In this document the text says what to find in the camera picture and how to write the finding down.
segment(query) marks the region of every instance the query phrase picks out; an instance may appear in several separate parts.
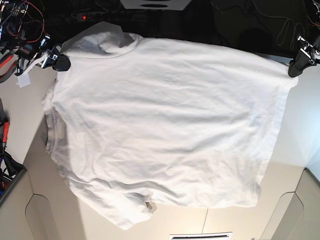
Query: robotic arm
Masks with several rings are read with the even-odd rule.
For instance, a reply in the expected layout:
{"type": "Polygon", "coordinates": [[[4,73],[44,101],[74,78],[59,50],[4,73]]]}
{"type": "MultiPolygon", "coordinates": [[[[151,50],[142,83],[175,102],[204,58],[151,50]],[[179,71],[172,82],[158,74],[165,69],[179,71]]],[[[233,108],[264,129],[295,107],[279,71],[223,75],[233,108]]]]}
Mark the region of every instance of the robotic arm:
{"type": "Polygon", "coordinates": [[[14,72],[16,76],[26,75],[33,66],[52,67],[67,71],[71,63],[53,44],[45,33],[43,13],[27,0],[0,0],[0,68],[14,55],[18,59],[0,76],[5,82],[14,72]]]}

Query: clothing tag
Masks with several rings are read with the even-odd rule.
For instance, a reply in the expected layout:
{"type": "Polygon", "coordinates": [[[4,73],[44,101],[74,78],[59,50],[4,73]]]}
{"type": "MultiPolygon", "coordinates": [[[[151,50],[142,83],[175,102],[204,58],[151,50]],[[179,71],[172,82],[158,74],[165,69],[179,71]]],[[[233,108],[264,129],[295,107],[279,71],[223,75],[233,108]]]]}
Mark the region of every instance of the clothing tag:
{"type": "Polygon", "coordinates": [[[17,76],[17,78],[18,78],[18,85],[20,88],[23,88],[30,84],[30,77],[28,73],[17,76]]]}

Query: white label tag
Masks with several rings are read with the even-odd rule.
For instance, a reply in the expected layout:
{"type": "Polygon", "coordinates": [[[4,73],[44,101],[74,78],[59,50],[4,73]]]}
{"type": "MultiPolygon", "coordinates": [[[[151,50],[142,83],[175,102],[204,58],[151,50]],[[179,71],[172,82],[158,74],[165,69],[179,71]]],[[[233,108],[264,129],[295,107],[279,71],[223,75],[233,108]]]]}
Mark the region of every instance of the white label tag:
{"type": "Polygon", "coordinates": [[[18,78],[18,85],[20,88],[23,88],[30,84],[30,77],[28,73],[17,76],[17,78],[18,78]]]}

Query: white t-shirt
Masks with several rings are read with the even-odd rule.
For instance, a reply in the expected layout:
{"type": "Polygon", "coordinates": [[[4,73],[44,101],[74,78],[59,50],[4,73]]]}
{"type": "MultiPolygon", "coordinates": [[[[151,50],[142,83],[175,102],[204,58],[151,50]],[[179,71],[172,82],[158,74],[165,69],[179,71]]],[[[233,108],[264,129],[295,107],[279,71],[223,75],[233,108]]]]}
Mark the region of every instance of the white t-shirt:
{"type": "Polygon", "coordinates": [[[253,207],[288,93],[288,68],[222,46],[101,22],[63,45],[43,106],[47,149],[70,190],[123,229],[146,202],[253,207]]]}

